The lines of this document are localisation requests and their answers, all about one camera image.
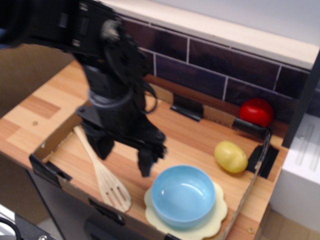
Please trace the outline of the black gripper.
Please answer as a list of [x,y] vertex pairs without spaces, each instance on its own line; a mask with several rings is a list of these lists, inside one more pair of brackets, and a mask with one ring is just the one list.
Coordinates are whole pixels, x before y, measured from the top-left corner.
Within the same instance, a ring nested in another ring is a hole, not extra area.
[[138,167],[149,177],[153,164],[167,153],[165,134],[147,118],[146,101],[133,100],[105,107],[93,104],[80,106],[76,113],[82,118],[86,138],[96,153],[105,160],[115,142],[138,150]]

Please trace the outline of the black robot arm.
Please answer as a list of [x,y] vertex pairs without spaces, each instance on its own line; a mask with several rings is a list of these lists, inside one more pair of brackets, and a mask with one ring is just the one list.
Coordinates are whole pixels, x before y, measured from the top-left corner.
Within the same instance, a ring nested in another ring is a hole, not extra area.
[[114,143],[137,149],[143,177],[164,157],[164,133],[147,118],[146,56],[122,19],[96,0],[3,0],[0,46],[34,44],[71,53],[89,84],[89,105],[77,109],[94,152],[105,159]]

